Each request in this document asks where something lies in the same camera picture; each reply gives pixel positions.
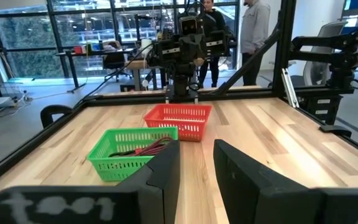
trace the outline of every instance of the jeans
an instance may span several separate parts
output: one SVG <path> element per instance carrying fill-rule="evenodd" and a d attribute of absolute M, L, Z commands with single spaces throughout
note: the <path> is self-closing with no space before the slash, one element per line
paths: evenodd
<path fill-rule="evenodd" d="M 204 85 L 204 80 L 206 77 L 206 72 L 208 71 L 208 64 L 209 69 L 211 70 L 211 76 L 212 76 L 212 87 L 216 87 L 218 84 L 218 78 L 219 78 L 219 57 L 215 57 L 212 59 L 212 61 L 207 62 L 205 61 L 204 64 L 200 68 L 200 84 L 201 86 Z"/>
<path fill-rule="evenodd" d="M 242 65 L 252 57 L 251 54 L 243 53 L 242 54 Z M 244 86 L 254 86 L 256 85 L 256 79 L 258 77 L 260 66 L 262 64 L 262 56 L 258 57 L 256 61 L 251 65 L 250 70 L 247 73 L 243 74 L 242 80 L 244 81 Z"/>

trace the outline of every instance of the person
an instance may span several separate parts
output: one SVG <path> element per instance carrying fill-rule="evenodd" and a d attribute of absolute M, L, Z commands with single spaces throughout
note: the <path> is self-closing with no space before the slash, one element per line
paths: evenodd
<path fill-rule="evenodd" d="M 222 14 L 216 11 L 215 9 L 213 9 L 214 0 L 204 0 L 203 4 L 205 6 L 205 16 L 203 18 L 204 34 L 205 37 L 208 38 L 212 31 L 224 30 L 225 21 L 223 19 Z M 211 58 L 210 62 L 205 61 L 200 68 L 199 82 L 201 88 L 204 88 L 204 81 L 205 81 L 206 73 L 208 71 L 208 64 L 209 64 L 209 69 L 211 70 L 212 87 L 216 87 L 216 85 L 218 84 L 219 57 L 214 57 Z"/>
<path fill-rule="evenodd" d="M 242 17 L 240 48 L 244 65 L 261 48 L 269 37 L 270 6 L 262 0 L 244 0 L 248 6 Z M 263 56 L 259 56 L 252 68 L 242 76 L 244 86 L 256 85 Z"/>

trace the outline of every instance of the office chair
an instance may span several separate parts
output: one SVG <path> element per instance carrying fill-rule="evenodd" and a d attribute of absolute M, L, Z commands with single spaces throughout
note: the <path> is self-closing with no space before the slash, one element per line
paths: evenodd
<path fill-rule="evenodd" d="M 121 36 L 118 37 L 118 41 L 111 41 L 108 43 L 108 45 L 114 47 L 115 49 L 121 50 Z M 116 82 L 119 81 L 118 78 L 120 75 L 125 75 L 125 77 L 129 77 L 130 79 L 132 79 L 132 75 L 124 71 L 118 72 L 122 67 L 125 66 L 125 62 L 126 59 L 124 54 L 107 55 L 103 57 L 103 69 L 115 70 L 115 72 L 111 74 L 116 77 Z"/>
<path fill-rule="evenodd" d="M 318 37 L 340 35 L 346 24 L 346 21 L 330 22 L 321 27 Z M 313 47 L 311 49 L 311 52 L 319 54 L 331 54 L 334 51 L 334 49 L 329 47 Z M 306 62 L 303 75 L 293 75 L 291 76 L 291 81 L 294 87 L 325 85 L 330 75 L 328 63 Z"/>

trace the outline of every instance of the gray floor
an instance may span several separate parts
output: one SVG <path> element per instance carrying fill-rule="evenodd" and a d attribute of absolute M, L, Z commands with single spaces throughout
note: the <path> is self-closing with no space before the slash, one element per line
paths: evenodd
<path fill-rule="evenodd" d="M 230 73 L 223 73 L 221 75 L 221 78 L 219 79 L 218 84 L 222 84 L 224 81 L 227 80 L 227 78 L 225 77 L 229 76 Z M 258 85 L 262 87 L 267 87 L 267 85 L 269 84 L 269 80 L 272 79 L 272 76 L 272 72 L 261 72 L 257 80 Z M 96 88 L 100 84 L 101 80 L 99 78 L 81 79 L 80 83 L 83 82 L 87 82 L 87 85 L 85 85 L 82 89 L 76 91 L 75 94 L 64 93 L 67 90 L 71 90 L 73 88 L 71 80 L 65 81 L 63 85 L 53 85 L 53 83 L 51 82 L 50 86 L 43 86 L 45 82 L 40 82 L 39 85 L 37 85 L 36 81 L 33 83 L 25 83 L 19 85 L 22 89 L 27 90 L 29 92 L 29 95 L 35 99 L 57 93 L 64 94 L 34 100 L 29 106 L 22 108 L 14 116 L 10 115 L 11 113 L 15 112 L 14 109 L 9 109 L 7 111 L 1 112 L 0 160 L 42 130 L 39 114 L 45 106 L 52 104 L 73 106 L 88 92 Z M 207 79 L 204 85 L 205 87 L 207 87 L 210 86 L 210 84 L 211 80 Z M 236 85 L 241 85 L 241 80 L 239 80 Z M 6 85 L 6 90 L 4 88 L 2 90 L 10 92 L 12 91 L 12 88 L 11 86 Z M 115 82 L 109 82 L 107 85 L 104 86 L 104 88 L 101 89 L 100 93 L 118 91 L 119 84 Z M 354 95 L 345 96 L 342 101 L 338 116 L 342 121 L 347 123 L 343 124 L 338 121 L 338 124 L 350 124 L 353 128 L 356 129 L 352 129 L 352 131 L 354 131 L 353 138 L 358 141 L 358 91 Z"/>

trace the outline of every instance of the plastic basket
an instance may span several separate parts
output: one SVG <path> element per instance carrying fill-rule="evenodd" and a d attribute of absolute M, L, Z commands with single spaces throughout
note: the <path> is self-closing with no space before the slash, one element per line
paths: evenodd
<path fill-rule="evenodd" d="M 100 178 L 105 182 L 121 181 L 132 175 L 153 156 L 112 157 L 116 152 L 127 152 L 151 145 L 153 142 L 171 137 L 178 139 L 177 128 L 131 128 L 107 130 L 92 151 L 89 160 Z"/>
<path fill-rule="evenodd" d="M 182 141 L 201 141 L 211 113 L 210 105 L 160 104 L 145 117 L 148 127 L 177 127 Z"/>

